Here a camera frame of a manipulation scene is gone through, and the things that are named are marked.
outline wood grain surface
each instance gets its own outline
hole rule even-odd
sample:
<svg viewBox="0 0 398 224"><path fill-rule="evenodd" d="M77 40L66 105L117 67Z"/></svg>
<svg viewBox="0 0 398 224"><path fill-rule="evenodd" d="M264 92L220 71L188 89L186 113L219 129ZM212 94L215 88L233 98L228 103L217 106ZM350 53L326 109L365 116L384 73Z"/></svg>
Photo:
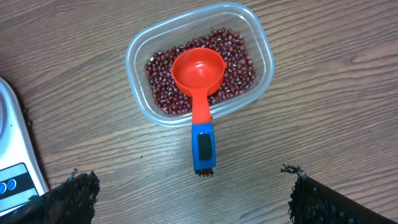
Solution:
<svg viewBox="0 0 398 224"><path fill-rule="evenodd" d="M398 221L398 1L240 1L275 58L270 88L213 121L213 178L190 127L150 122L124 56L145 27L216 1L0 0L0 76L29 109L51 188L95 170L93 223L289 223L282 163Z"/></svg>

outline digital scale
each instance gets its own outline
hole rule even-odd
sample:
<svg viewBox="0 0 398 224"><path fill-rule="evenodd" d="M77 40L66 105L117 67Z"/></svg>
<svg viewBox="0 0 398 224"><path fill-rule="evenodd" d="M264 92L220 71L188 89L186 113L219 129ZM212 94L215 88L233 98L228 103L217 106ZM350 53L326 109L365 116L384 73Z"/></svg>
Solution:
<svg viewBox="0 0 398 224"><path fill-rule="evenodd" d="M17 96L0 78L0 217L48 191Z"/></svg>

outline scale button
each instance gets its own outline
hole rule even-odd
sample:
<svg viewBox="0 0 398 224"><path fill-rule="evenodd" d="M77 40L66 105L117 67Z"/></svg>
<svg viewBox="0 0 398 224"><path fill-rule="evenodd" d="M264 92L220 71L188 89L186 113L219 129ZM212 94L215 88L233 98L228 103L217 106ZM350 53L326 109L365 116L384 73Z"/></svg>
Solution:
<svg viewBox="0 0 398 224"><path fill-rule="evenodd" d="M3 194L7 190L7 185L5 183L0 183L0 194Z"/></svg>
<svg viewBox="0 0 398 224"><path fill-rule="evenodd" d="M14 190L17 186L17 182L14 179L8 180L7 187L9 190Z"/></svg>

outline plastic container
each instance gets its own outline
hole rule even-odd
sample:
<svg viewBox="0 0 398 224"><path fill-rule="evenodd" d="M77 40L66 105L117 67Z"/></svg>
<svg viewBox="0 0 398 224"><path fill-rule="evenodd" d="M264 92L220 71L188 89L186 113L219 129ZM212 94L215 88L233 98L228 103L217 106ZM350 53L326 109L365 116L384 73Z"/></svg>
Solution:
<svg viewBox="0 0 398 224"><path fill-rule="evenodd" d="M145 74L145 63L154 52L169 50L192 38L209 34L212 28L221 27L243 35L257 77L242 95L213 105L210 108L213 119L250 104L267 90L274 74L274 59L257 16L246 6L234 2L206 6L146 28L133 38L127 49L126 70L131 90L138 107L151 121L163 126L185 126L192 123L192 113L165 114L156 106Z"/></svg>

